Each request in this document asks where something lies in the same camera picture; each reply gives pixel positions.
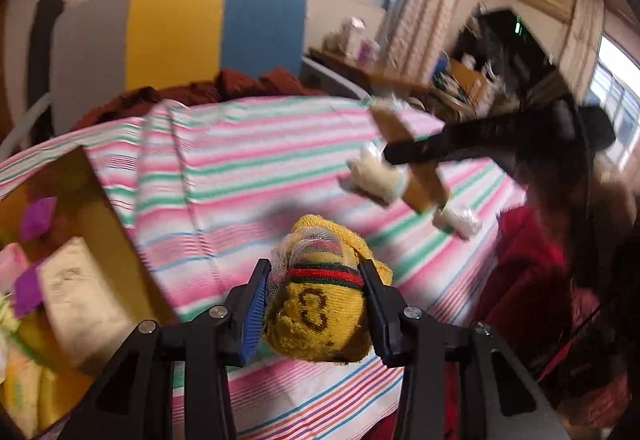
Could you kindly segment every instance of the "plastic bag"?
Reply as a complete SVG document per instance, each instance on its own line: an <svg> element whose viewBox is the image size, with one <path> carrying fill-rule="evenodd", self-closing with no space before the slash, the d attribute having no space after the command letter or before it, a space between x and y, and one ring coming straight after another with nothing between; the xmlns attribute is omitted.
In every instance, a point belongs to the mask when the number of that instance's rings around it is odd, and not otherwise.
<svg viewBox="0 0 640 440"><path fill-rule="evenodd" d="M387 204L400 198L406 190L409 176L406 168L392 167L382 159L382 152L373 142L360 151L359 158L347 160L351 181L364 192Z"/></svg>
<svg viewBox="0 0 640 440"><path fill-rule="evenodd" d="M482 221L475 212L452 200L436 212L434 221L452 227L464 240L471 239L482 229Z"/></svg>

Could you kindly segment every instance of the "wooden table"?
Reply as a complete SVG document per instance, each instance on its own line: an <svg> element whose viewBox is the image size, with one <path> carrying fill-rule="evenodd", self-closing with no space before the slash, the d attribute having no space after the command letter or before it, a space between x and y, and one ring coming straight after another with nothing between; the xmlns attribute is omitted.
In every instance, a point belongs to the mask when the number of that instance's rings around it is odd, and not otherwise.
<svg viewBox="0 0 640 440"><path fill-rule="evenodd" d="M415 97L428 112L445 122L476 118L473 106L432 84L417 83L401 77L399 72L385 70L379 65L360 65L353 59L318 48L309 48L308 55L313 61L342 75L371 95L385 97L393 93L400 98Z"/></svg>

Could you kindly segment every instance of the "window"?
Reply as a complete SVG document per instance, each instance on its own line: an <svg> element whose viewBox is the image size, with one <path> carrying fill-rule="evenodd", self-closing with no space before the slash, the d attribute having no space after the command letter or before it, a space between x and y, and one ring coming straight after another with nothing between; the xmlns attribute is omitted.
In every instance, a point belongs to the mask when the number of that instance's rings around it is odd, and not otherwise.
<svg viewBox="0 0 640 440"><path fill-rule="evenodd" d="M607 149L607 157L620 171L640 137L640 69L606 37L600 41L598 62L585 104L599 104L609 115L616 130L616 142Z"/></svg>

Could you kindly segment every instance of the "purple tissue paper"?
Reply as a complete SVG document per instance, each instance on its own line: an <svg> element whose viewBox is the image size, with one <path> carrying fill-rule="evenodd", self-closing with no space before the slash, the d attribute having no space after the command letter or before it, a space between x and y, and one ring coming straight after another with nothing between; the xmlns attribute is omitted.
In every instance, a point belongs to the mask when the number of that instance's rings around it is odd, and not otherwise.
<svg viewBox="0 0 640 440"><path fill-rule="evenodd" d="M14 283L14 313L22 319L42 304L42 292L38 282L38 268L42 262L32 264Z"/></svg>
<svg viewBox="0 0 640 440"><path fill-rule="evenodd" d="M24 210L20 224L21 241L28 242L49 230L57 200L56 197L41 198Z"/></svg>

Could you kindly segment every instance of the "metal screw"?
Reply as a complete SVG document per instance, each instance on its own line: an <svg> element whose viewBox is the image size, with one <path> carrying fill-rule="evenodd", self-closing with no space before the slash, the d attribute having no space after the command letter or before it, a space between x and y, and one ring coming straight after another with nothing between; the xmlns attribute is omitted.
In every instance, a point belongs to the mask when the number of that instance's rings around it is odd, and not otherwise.
<svg viewBox="0 0 640 440"><path fill-rule="evenodd" d="M407 306L403 312L409 319L420 319L422 317L422 310L417 306Z"/></svg>
<svg viewBox="0 0 640 440"><path fill-rule="evenodd" d="M142 321L139 325L138 325L138 331L141 334L150 334L151 332L153 332L156 329L156 323L153 321Z"/></svg>
<svg viewBox="0 0 640 440"><path fill-rule="evenodd" d="M485 323L477 322L474 324L474 330L480 335L491 335L491 327Z"/></svg>
<svg viewBox="0 0 640 440"><path fill-rule="evenodd" d="M224 305L212 306L209 309L209 315L214 319L222 319L229 313L229 310L226 309Z"/></svg>

